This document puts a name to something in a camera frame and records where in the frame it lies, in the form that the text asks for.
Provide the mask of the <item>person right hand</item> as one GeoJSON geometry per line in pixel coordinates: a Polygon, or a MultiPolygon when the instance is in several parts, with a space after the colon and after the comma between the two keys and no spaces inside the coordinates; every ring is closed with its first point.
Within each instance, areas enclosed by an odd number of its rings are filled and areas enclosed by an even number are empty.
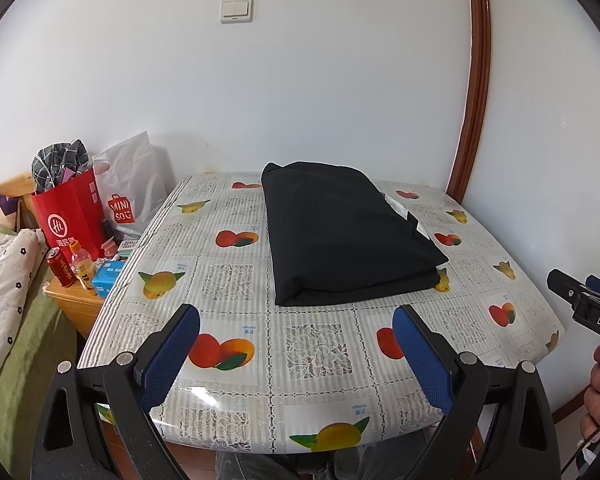
{"type": "Polygon", "coordinates": [[[586,414],[580,420],[580,434],[584,440],[597,442],[600,440],[600,345],[595,349],[593,359],[590,385],[583,396],[586,414]]]}

